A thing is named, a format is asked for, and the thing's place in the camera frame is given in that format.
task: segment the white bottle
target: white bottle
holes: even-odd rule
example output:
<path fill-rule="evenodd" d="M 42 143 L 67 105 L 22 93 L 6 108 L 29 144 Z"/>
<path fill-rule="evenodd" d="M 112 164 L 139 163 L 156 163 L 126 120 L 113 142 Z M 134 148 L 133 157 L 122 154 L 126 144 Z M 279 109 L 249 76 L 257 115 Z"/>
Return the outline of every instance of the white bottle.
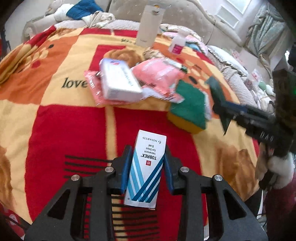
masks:
<path fill-rule="evenodd" d="M 168 51 L 176 55 L 181 54 L 181 51 L 186 44 L 186 37 L 188 34 L 189 32 L 180 28 L 176 37 L 173 38 L 172 44 L 169 46 Z"/>

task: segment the sponge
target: sponge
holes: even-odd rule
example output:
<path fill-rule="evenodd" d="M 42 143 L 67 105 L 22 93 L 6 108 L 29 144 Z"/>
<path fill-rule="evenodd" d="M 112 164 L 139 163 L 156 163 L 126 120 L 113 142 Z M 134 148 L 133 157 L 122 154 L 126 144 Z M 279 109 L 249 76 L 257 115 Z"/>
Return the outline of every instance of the sponge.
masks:
<path fill-rule="evenodd" d="M 205 95 L 191 84 L 180 80 L 176 92 L 184 97 L 182 103 L 172 103 L 168 119 L 177 127 L 197 134 L 206 128 Z"/>

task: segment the pink plastic bag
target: pink plastic bag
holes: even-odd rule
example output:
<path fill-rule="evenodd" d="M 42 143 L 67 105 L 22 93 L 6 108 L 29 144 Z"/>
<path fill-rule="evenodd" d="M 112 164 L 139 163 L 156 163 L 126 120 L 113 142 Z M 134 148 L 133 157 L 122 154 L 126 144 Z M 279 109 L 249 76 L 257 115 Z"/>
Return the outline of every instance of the pink plastic bag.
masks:
<path fill-rule="evenodd" d="M 164 58 L 146 60 L 136 65 L 132 71 L 141 85 L 147 85 L 164 96 L 173 93 L 179 79 L 185 76 L 185 73 L 168 64 Z"/>
<path fill-rule="evenodd" d="M 89 88 L 94 97 L 96 105 L 116 105 L 116 104 L 130 104 L 125 101 L 107 100 L 103 96 L 101 79 L 96 76 L 97 71 L 84 71 L 84 77 L 89 84 Z"/>

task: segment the tobrex eye drops box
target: tobrex eye drops box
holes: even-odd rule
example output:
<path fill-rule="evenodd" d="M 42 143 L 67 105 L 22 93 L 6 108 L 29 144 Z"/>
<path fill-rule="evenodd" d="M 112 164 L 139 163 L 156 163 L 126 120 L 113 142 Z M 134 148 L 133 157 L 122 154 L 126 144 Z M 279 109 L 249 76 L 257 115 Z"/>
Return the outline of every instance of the tobrex eye drops box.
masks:
<path fill-rule="evenodd" d="M 155 208 L 166 136 L 139 130 L 124 204 Z"/>

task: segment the white cardboard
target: white cardboard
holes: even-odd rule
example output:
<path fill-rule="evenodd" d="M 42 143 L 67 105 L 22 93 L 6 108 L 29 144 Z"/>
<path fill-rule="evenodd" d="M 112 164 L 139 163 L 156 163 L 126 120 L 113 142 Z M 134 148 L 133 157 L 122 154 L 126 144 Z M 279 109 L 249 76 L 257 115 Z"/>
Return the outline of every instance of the white cardboard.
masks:
<path fill-rule="evenodd" d="M 151 47 L 157 36 L 159 25 L 163 20 L 165 8 L 146 5 L 141 18 L 136 45 Z"/>
<path fill-rule="evenodd" d="M 100 71 L 105 99 L 138 102 L 143 97 L 140 84 L 125 61 L 103 58 Z"/>
<path fill-rule="evenodd" d="M 166 136 L 139 130 L 124 204 L 155 208 Z"/>

